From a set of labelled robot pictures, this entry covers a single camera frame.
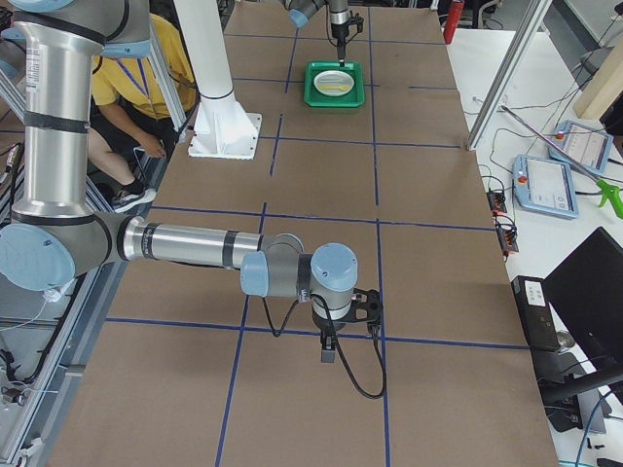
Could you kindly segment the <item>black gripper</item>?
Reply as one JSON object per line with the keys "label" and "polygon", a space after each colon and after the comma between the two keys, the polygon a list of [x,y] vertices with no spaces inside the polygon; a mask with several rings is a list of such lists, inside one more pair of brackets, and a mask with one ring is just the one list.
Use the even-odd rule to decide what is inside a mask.
{"label": "black gripper", "polygon": [[346,23],[336,24],[331,22],[331,35],[335,42],[338,59],[346,58],[347,37],[349,35],[348,25]]}
{"label": "black gripper", "polygon": [[334,363],[336,356],[337,332],[343,329],[346,326],[346,323],[341,320],[329,321],[327,318],[321,317],[316,312],[312,314],[312,321],[320,330],[320,361],[322,363]]}

